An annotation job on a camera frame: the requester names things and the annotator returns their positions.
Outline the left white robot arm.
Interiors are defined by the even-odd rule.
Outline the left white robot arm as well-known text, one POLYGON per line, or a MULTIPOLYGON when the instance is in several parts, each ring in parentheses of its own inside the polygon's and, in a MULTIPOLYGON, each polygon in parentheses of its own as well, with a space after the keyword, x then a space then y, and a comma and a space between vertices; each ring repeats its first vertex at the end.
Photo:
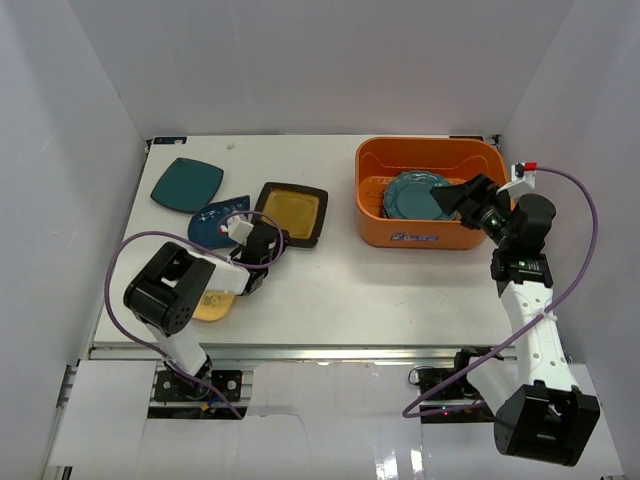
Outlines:
POLYGON ((261 287, 269 266, 284 253, 289 233, 265 223, 230 222, 238 246, 217 259, 167 242, 127 286, 124 306, 152 333, 177 387, 199 399, 211 387, 211 361, 191 320, 207 292, 246 296, 261 287))

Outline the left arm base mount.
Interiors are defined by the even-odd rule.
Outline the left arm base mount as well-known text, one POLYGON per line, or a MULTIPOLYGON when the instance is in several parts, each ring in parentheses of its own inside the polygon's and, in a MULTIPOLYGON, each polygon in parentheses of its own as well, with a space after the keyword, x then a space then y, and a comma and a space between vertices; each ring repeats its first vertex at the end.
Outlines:
POLYGON ((239 416, 209 388, 186 380, 172 370, 159 370, 154 379, 148 418, 239 420, 244 417, 247 408, 239 406, 243 380, 240 370, 213 370, 205 380, 234 405, 239 416))

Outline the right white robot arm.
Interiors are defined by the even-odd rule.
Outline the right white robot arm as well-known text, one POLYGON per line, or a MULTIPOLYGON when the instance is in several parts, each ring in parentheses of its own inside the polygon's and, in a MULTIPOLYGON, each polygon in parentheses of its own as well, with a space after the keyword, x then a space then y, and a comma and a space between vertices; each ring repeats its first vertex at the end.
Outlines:
POLYGON ((595 396, 580 389, 564 355, 543 253, 556 208, 532 192, 532 182, 526 172, 500 187, 479 174, 431 190, 444 213, 457 214, 465 227, 483 231, 494 242, 491 277, 512 328, 506 343, 517 355, 517 370, 511 372, 500 348, 466 348, 457 354, 447 381, 463 398, 480 395, 493 414, 500 454, 573 467, 600 407, 595 396))

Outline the teal scalloped round plate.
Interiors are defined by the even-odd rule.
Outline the teal scalloped round plate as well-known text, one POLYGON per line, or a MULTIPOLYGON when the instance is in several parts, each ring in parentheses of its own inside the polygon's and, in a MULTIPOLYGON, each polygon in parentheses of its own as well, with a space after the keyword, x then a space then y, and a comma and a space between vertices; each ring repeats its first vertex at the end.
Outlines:
POLYGON ((434 187, 448 186, 451 183, 447 179, 429 171, 403 172, 385 190, 384 214, 387 218, 400 220, 453 220, 455 213, 445 214, 431 194, 434 187))

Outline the black and amber square plate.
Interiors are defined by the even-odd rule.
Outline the black and amber square plate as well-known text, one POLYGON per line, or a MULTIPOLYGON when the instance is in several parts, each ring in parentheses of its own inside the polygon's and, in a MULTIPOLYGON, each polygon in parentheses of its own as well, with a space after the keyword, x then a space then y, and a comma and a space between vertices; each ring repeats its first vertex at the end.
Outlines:
POLYGON ((328 206, 327 191, 299 184, 267 182, 264 184, 254 210, 253 224, 272 226, 270 218, 288 232, 289 245, 312 249, 319 240, 328 206))

